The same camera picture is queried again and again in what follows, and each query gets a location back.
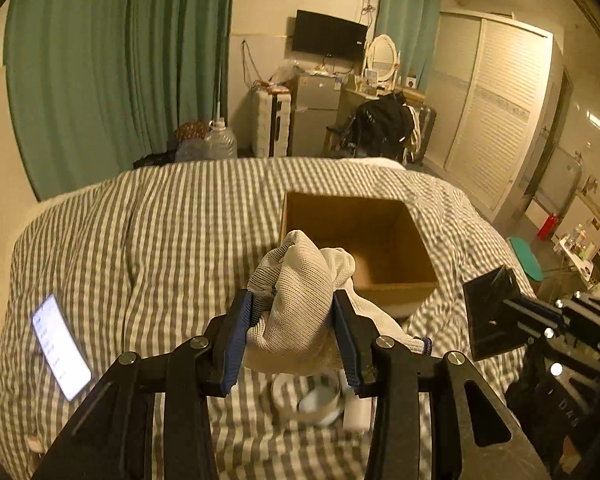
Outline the cluttered side shelf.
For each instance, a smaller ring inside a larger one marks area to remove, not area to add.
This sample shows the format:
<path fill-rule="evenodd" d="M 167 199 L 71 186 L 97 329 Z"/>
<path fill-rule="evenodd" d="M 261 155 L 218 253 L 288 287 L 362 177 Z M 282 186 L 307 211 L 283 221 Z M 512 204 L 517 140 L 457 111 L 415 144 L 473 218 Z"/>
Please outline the cluttered side shelf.
<path fill-rule="evenodd" d="M 552 241 L 586 284 L 600 282 L 600 206 L 592 198 L 576 193 Z"/>

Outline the white louvered wardrobe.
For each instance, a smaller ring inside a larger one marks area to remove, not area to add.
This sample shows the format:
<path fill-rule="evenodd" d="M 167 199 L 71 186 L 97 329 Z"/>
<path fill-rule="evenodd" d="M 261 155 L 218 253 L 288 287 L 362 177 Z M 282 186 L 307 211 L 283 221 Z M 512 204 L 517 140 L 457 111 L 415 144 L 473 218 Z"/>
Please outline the white louvered wardrobe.
<path fill-rule="evenodd" d="M 498 218 L 553 120 L 562 52 L 551 32 L 475 11 L 440 14 L 426 104 L 425 162 Z"/>

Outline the green topped stool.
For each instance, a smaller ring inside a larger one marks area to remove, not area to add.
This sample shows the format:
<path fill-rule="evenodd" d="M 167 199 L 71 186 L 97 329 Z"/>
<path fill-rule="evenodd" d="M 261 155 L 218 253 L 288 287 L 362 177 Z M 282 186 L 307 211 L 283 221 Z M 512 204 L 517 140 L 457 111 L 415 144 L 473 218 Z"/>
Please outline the green topped stool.
<path fill-rule="evenodd" d="M 531 281 L 542 282 L 544 280 L 544 274 L 530 245 L 520 237 L 509 237 L 507 243 L 510 248 L 512 248 L 522 270 L 524 270 L 524 274 L 526 274 Z"/>

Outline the white tape roll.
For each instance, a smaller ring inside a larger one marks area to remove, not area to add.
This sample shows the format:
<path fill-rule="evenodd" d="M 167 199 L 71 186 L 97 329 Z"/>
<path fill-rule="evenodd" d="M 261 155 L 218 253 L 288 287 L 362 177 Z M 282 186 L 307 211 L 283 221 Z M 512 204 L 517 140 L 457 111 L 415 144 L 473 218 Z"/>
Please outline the white tape roll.
<path fill-rule="evenodd" d="M 343 412 L 342 390 L 337 374 L 321 374 L 314 387 L 296 403 L 286 403 L 283 392 L 288 390 L 296 376 L 278 374 L 271 384 L 273 404 L 282 419 L 303 425 L 325 427 L 336 422 Z"/>

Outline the large green curtain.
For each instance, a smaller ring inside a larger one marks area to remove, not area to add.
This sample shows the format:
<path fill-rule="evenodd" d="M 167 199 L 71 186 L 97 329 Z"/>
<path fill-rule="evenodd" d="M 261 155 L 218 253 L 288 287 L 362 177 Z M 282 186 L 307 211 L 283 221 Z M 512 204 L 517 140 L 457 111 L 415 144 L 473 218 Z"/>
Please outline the large green curtain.
<path fill-rule="evenodd" d="M 10 0 L 12 125 L 39 200 L 168 150 L 225 110 L 232 0 Z"/>

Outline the narrow green curtain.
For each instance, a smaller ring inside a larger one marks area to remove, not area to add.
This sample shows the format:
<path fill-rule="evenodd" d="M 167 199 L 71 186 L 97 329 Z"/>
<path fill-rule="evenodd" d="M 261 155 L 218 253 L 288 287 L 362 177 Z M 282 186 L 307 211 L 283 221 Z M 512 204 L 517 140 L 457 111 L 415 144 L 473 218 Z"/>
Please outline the narrow green curtain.
<path fill-rule="evenodd" d="M 379 0 L 376 32 L 388 35 L 401 55 L 400 77 L 414 76 L 425 91 L 434 62 L 441 0 Z"/>

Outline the white suitcase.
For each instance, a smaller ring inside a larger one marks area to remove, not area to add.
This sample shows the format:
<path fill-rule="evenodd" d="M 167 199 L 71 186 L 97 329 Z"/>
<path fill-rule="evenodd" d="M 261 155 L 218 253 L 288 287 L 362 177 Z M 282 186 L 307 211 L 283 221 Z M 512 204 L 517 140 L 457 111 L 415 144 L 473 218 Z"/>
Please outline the white suitcase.
<path fill-rule="evenodd" d="M 285 157 L 288 152 L 291 93 L 287 87 L 261 87 L 251 92 L 251 149 L 256 157 Z"/>

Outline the silver small fridge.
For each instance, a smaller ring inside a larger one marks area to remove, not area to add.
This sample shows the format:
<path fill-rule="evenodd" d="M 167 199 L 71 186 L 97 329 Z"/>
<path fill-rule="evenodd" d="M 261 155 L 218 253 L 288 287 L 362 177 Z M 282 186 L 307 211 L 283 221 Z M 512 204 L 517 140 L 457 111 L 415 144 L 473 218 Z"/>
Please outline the silver small fridge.
<path fill-rule="evenodd" d="M 297 75 L 290 81 L 291 132 L 288 154 L 320 157 L 327 128 L 335 125 L 341 80 L 325 75 Z"/>

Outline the grey white checked duvet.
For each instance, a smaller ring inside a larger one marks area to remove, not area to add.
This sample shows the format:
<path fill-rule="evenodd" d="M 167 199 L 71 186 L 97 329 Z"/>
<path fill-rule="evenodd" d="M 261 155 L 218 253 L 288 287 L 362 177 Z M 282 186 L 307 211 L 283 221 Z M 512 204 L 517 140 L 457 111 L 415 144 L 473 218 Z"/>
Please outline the grey white checked duvet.
<path fill-rule="evenodd" d="M 148 167 L 54 200 L 19 229 L 0 339 L 0 463 L 30 477 L 28 442 L 50 446 L 76 410 L 36 340 L 32 316 L 55 296 L 94 376 L 126 350 L 170 351 L 202 333 L 279 240 L 290 191 L 400 200 L 439 281 L 405 322 L 436 356 L 469 348 L 463 286 L 509 244 L 459 188 L 366 160 L 244 158 Z"/>

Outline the white knitted cloth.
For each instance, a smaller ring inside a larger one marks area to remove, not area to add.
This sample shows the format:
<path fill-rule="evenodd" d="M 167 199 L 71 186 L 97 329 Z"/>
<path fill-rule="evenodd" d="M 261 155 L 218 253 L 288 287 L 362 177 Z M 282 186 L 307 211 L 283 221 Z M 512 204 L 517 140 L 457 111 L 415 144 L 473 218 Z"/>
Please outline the white knitted cloth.
<path fill-rule="evenodd" d="M 342 248 L 317 248 L 300 230 L 289 232 L 251 274 L 259 321 L 247 333 L 245 367 L 265 374 L 310 376 L 340 370 L 330 309 L 337 290 L 347 293 L 353 310 L 369 318 L 378 332 L 426 354 L 429 342 L 407 335 L 388 313 L 354 291 L 354 258 Z"/>

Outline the dark hard suitcase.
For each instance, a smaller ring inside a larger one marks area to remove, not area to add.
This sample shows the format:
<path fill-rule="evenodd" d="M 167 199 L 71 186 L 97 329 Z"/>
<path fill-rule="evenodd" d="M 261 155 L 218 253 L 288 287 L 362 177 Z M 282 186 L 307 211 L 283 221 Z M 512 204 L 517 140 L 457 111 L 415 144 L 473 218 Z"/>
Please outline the dark hard suitcase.
<path fill-rule="evenodd" d="M 411 154 L 411 163 L 420 165 L 424 160 L 426 154 L 432 130 L 434 130 L 434 123 L 437 119 L 437 112 L 434 108 L 428 105 L 414 105 L 410 106 L 415 117 L 418 119 L 419 126 L 419 148 L 417 151 L 413 151 Z"/>

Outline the brown cardboard box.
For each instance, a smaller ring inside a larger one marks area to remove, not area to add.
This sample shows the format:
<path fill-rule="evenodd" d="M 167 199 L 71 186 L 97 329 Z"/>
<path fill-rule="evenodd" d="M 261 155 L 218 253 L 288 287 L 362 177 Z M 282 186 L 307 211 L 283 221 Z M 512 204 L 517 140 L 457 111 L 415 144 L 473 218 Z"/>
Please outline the brown cardboard box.
<path fill-rule="evenodd" d="M 289 192 L 280 234 L 300 230 L 319 248 L 355 261 L 354 290 L 394 318 L 408 318 L 438 286 L 419 229 L 400 200 Z"/>

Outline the red fire extinguisher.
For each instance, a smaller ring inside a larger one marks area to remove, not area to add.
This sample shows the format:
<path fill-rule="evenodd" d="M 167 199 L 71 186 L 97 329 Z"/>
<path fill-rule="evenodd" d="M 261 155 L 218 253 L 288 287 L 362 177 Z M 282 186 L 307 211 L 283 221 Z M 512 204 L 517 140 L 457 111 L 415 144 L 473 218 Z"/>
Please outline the red fire extinguisher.
<path fill-rule="evenodd" d="M 549 214 L 543 222 L 542 226 L 540 227 L 539 231 L 536 233 L 536 237 L 539 240 L 548 240 L 554 232 L 554 229 L 556 229 L 558 223 L 559 217 L 556 216 L 556 214 Z"/>

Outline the black wall television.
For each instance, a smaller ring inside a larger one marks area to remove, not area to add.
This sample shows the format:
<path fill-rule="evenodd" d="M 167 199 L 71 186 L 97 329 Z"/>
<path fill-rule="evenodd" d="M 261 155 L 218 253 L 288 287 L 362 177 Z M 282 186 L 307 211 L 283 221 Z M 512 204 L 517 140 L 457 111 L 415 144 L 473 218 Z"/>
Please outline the black wall television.
<path fill-rule="evenodd" d="M 366 35 L 367 27 L 360 23 L 298 10 L 291 50 L 357 63 L 364 56 Z"/>

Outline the oval white vanity mirror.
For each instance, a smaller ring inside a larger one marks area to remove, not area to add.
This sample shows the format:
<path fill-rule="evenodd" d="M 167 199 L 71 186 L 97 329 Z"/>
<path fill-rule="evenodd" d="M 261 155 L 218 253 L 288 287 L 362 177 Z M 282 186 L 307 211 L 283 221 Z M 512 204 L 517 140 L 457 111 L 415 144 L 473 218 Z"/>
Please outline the oval white vanity mirror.
<path fill-rule="evenodd" d="M 363 74 L 375 76 L 378 84 L 389 81 L 399 67 L 399 52 L 394 41 L 386 34 L 376 36 L 365 53 Z"/>

